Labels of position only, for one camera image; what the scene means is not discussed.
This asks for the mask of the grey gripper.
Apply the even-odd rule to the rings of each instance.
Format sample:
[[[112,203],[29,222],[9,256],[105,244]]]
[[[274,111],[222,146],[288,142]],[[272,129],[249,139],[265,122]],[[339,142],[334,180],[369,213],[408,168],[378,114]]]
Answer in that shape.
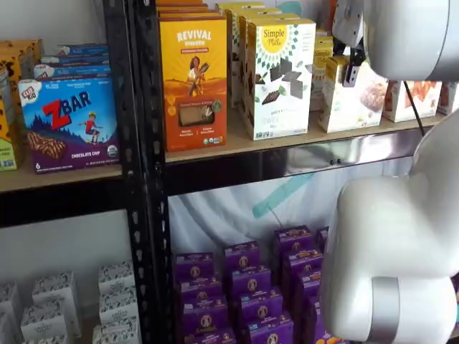
[[[340,42],[334,43],[334,54],[344,54],[351,48],[349,63],[342,85],[354,87],[359,68],[366,59],[364,52],[364,0],[338,0],[333,18],[332,34]]]

